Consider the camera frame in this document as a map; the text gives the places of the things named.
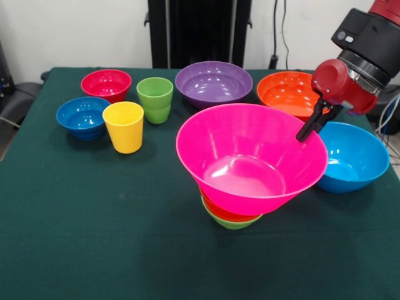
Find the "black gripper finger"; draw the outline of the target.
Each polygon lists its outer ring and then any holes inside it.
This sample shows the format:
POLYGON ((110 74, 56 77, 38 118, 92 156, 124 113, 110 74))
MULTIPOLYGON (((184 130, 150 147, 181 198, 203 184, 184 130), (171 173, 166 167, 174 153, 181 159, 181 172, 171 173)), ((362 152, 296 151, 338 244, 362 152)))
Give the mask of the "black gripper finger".
POLYGON ((343 107, 340 105, 332 106, 327 113, 321 113, 314 124, 314 131, 319 133, 327 122, 332 121, 341 111, 343 107))
POLYGON ((323 128, 327 122, 326 116, 323 113, 325 108, 326 102, 323 98, 319 98, 314 106, 313 113, 296 134, 296 139, 299 142, 304 142, 313 131, 318 133, 323 128))

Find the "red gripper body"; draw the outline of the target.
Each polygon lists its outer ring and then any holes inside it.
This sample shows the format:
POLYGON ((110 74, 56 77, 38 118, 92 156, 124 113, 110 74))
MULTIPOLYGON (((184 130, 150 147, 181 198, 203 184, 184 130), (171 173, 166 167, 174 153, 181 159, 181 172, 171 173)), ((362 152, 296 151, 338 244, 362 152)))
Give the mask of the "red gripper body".
POLYGON ((311 86, 325 102, 348 113, 368 113, 378 101, 378 88, 339 59, 320 64, 311 86))

